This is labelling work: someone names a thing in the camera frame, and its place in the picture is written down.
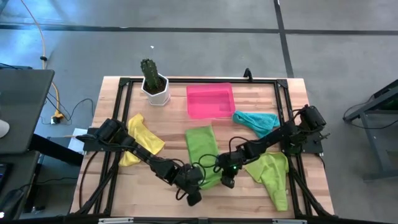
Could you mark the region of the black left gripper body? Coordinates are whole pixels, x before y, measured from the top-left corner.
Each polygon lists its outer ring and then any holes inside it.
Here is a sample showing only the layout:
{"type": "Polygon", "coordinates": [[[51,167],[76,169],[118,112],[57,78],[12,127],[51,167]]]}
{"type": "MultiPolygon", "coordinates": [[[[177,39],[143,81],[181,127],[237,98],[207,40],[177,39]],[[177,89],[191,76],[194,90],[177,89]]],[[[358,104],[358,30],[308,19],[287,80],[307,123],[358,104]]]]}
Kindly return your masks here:
{"type": "Polygon", "coordinates": [[[188,194],[194,194],[199,191],[199,183],[202,180],[203,174],[200,170],[190,170],[179,173],[174,179],[173,184],[188,194]]]}

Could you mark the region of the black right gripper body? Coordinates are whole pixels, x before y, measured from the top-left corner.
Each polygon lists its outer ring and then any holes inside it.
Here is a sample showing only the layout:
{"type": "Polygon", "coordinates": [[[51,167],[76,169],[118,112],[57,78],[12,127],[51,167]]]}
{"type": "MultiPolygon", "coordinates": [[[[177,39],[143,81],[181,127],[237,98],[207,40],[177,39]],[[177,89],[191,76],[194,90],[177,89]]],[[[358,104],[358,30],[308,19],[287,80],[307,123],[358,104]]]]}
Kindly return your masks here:
{"type": "Polygon", "coordinates": [[[243,168],[243,165],[248,164],[249,161],[246,159],[238,158],[231,159],[230,157],[219,157],[218,167],[222,169],[222,176],[236,176],[243,168]]]}

